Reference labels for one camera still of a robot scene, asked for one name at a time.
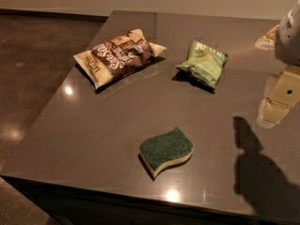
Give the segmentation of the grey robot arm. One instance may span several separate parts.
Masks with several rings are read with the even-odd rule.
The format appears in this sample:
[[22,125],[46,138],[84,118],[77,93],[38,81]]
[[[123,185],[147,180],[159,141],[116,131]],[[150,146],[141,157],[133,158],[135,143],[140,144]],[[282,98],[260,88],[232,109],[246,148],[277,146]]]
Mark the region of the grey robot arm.
[[278,25],[256,41],[255,47],[274,50],[276,59],[286,65],[267,79],[258,111],[257,124],[273,128],[300,101],[300,0]]

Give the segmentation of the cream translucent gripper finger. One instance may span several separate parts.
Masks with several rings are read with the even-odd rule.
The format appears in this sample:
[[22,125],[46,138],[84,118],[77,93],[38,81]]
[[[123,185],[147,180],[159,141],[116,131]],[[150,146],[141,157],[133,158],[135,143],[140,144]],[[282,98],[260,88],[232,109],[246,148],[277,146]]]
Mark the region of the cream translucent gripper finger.
[[262,128],[273,128],[285,118],[289,111],[288,108],[264,98],[260,104],[256,122]]

